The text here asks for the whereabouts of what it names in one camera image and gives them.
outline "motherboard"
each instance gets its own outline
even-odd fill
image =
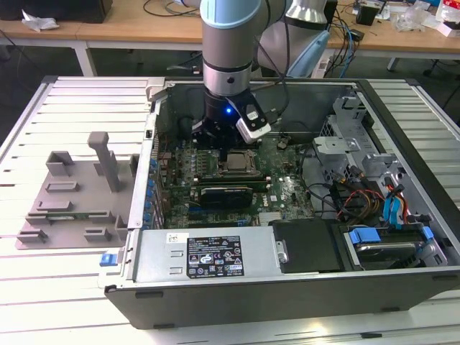
[[[155,210],[147,195],[144,228],[267,226],[314,216],[299,177],[300,148],[279,136],[231,150],[225,162],[218,150],[197,149],[192,141],[169,142],[160,135],[157,143],[149,185],[162,207]]]

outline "warning label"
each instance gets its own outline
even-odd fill
[[[187,239],[189,278],[238,277],[244,275],[239,236]]]

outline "blue cable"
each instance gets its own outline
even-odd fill
[[[346,30],[346,33],[348,34],[349,46],[348,46],[348,52],[347,52],[348,57],[346,58],[344,68],[340,72],[339,79],[342,79],[345,76],[345,72],[346,72],[346,70],[348,70],[348,67],[350,66],[351,56],[352,56],[352,53],[351,53],[352,48],[351,48],[351,46],[353,45],[353,38],[351,37],[350,29],[348,27],[343,26],[343,25],[342,25],[342,27]]]

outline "plastic bag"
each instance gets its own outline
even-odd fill
[[[460,22],[460,0],[443,0],[440,10],[443,22]]]
[[[53,18],[34,17],[24,12],[24,10],[22,10],[22,15],[24,16],[22,24],[28,26],[30,29],[36,32],[40,32],[41,30],[56,29],[59,27]]]
[[[391,22],[393,27],[398,32],[412,30],[425,31],[422,23],[428,17],[429,13],[423,9],[424,6],[423,3],[416,1],[406,12],[392,16]]]

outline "open computer chassis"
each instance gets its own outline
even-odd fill
[[[459,210],[370,84],[288,87],[279,127],[225,165],[190,138],[164,140],[178,114],[202,114],[201,81],[152,97],[122,271],[105,289],[133,326],[400,311],[459,284]],[[280,88],[257,93],[262,108]]]

